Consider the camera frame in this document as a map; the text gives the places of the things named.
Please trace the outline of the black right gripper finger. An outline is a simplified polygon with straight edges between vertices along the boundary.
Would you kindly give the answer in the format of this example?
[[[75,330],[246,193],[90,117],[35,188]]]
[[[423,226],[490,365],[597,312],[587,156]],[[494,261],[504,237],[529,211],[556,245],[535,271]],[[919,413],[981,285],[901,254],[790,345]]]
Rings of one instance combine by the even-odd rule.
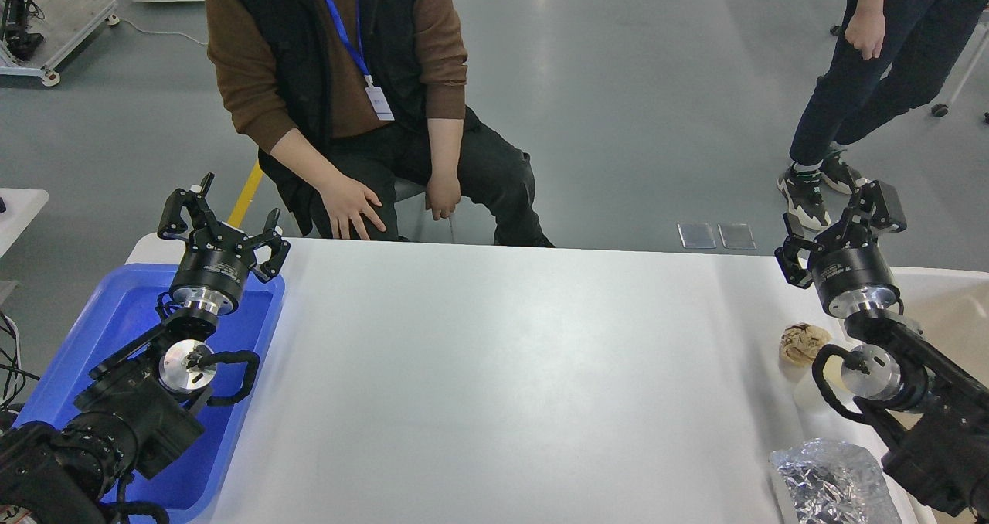
[[[822,243],[809,240],[804,235],[804,228],[798,218],[792,213],[782,214],[782,220],[787,236],[780,248],[776,248],[776,260],[780,267],[785,281],[792,287],[807,289],[813,284],[813,278],[809,268],[800,264],[799,253],[805,250],[806,253],[822,253],[824,246]]]
[[[895,187],[883,180],[870,180],[859,186],[838,219],[838,228],[859,229],[873,235],[905,231],[908,223]]]

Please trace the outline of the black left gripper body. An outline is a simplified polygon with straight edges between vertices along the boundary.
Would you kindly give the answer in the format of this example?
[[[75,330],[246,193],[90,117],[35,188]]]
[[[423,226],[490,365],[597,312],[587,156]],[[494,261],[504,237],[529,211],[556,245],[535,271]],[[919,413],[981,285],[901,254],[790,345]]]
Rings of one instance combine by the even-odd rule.
[[[173,302],[191,307],[198,302],[216,315],[238,308],[250,268],[257,262],[245,248],[248,236],[229,226],[213,234],[208,228],[193,230],[185,239],[185,252],[169,288]]]

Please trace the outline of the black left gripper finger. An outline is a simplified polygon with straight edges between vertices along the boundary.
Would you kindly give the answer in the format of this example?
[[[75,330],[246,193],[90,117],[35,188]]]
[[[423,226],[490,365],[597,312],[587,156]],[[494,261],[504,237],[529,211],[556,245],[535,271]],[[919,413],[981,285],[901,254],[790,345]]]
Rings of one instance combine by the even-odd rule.
[[[261,282],[269,282],[281,273],[291,245],[278,229],[281,209],[267,215],[262,231],[250,236],[250,273]]]
[[[215,173],[206,173],[195,189],[176,189],[167,197],[158,236],[163,240],[218,240],[220,224],[207,203]]]

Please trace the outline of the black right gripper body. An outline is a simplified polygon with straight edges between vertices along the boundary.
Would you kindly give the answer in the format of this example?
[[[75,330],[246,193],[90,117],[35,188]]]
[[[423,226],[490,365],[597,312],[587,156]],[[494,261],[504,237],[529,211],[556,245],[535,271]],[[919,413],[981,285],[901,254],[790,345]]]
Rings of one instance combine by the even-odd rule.
[[[900,302],[875,231],[866,226],[831,229],[816,236],[814,243],[821,249],[809,253],[807,267],[826,314],[845,319]]]

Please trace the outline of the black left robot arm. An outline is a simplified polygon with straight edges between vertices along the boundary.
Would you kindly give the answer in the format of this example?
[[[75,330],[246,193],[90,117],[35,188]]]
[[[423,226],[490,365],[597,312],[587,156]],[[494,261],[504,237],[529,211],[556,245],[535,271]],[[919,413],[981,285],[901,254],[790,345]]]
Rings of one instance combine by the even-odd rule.
[[[257,235],[219,221],[207,203],[213,175],[176,189],[158,225],[185,249],[158,296],[159,323],[95,363],[63,428],[31,421],[2,435],[2,514],[25,523],[167,523],[154,502],[131,502],[135,475],[151,479],[206,432],[204,407],[250,396],[261,358],[254,348],[216,351],[209,337],[236,312],[250,281],[275,280],[290,252],[272,209]]]

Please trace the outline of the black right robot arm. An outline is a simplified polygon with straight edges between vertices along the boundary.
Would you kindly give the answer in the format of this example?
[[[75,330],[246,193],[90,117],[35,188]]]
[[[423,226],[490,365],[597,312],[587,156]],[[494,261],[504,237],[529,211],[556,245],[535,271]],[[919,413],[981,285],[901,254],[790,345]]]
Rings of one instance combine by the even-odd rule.
[[[823,400],[841,417],[872,427],[885,444],[884,474],[919,503],[951,516],[988,511],[986,386],[930,344],[903,313],[900,289],[879,237],[907,227],[896,189],[872,180],[851,194],[837,223],[807,239],[787,228],[778,266],[788,284],[816,289],[858,347],[824,345],[811,365]]]

